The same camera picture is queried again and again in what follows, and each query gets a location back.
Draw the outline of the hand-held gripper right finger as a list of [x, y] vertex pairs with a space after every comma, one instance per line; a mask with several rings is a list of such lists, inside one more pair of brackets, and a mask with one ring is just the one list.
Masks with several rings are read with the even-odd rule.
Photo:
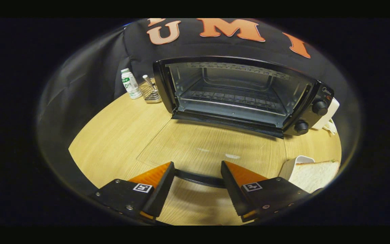
[[311, 194], [282, 177], [268, 179], [228, 161], [221, 162], [221, 175], [242, 222], [267, 222], [289, 212]]

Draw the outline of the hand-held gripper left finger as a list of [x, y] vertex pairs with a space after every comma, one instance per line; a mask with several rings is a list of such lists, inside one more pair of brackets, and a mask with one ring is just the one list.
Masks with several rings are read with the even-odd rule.
[[134, 221], [154, 224], [175, 176], [167, 162], [128, 180], [114, 179], [92, 193], [92, 199]]

